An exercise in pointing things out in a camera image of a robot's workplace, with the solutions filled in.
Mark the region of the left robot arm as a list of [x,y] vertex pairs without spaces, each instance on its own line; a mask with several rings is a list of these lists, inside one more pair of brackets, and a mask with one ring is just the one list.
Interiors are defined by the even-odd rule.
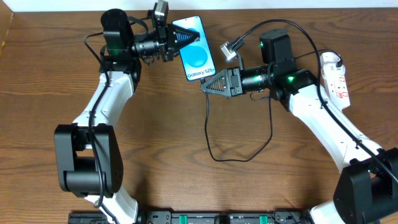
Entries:
[[54,132],[58,181],[63,191],[100,209],[108,223],[145,223],[138,202],[122,185],[124,168],[116,134],[120,115],[133,96],[142,64],[173,60],[200,38],[197,31],[167,22],[166,9],[155,6],[144,19],[110,9],[101,16],[106,41],[99,61],[98,87],[85,110]]

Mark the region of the blue Galaxy smartphone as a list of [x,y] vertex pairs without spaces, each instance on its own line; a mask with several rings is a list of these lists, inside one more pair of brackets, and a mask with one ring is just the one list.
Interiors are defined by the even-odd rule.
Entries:
[[175,20],[172,24],[198,32],[200,38],[180,50],[180,57],[188,81],[199,80],[216,74],[216,68],[200,16]]

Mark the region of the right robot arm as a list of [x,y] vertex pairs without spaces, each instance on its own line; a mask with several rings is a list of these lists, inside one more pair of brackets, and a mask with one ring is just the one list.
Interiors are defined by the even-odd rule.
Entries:
[[228,98],[269,90],[322,143],[340,178],[333,198],[311,208],[311,223],[376,223],[397,212],[397,149],[385,150],[344,114],[349,105],[345,67],[334,52],[317,54],[318,74],[299,69],[283,29],[260,38],[263,65],[222,70],[201,84],[206,95]]

